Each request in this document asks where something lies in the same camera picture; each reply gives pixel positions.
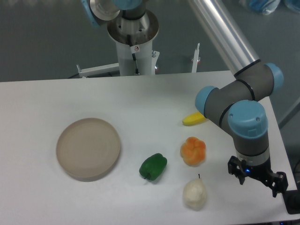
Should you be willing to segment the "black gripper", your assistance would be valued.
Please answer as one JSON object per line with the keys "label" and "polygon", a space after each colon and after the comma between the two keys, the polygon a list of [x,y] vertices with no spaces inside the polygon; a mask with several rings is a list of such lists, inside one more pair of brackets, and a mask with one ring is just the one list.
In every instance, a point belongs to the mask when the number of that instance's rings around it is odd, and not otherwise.
{"label": "black gripper", "polygon": [[241,185],[246,177],[262,180],[261,182],[272,190],[274,198],[277,194],[285,194],[288,188],[286,173],[271,171],[270,157],[260,165],[248,165],[244,159],[239,160],[237,157],[231,156],[227,165],[229,174],[238,178]]}

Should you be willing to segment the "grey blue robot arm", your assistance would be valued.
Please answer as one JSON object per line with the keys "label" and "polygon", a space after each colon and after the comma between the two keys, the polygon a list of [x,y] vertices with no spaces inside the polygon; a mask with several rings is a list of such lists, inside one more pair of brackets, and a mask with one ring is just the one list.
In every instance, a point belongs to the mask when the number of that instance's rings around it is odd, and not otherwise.
{"label": "grey blue robot arm", "polygon": [[[281,70],[261,62],[221,1],[191,0],[189,4],[235,77],[221,89],[202,88],[195,98],[197,110],[233,138],[236,156],[230,158],[228,172],[240,184],[250,177],[269,187],[274,196],[285,193],[286,174],[271,170],[268,120],[260,104],[281,88]],[[93,25],[107,24],[121,75],[155,73],[152,40],[159,24],[145,1],[84,0],[82,5]]]}

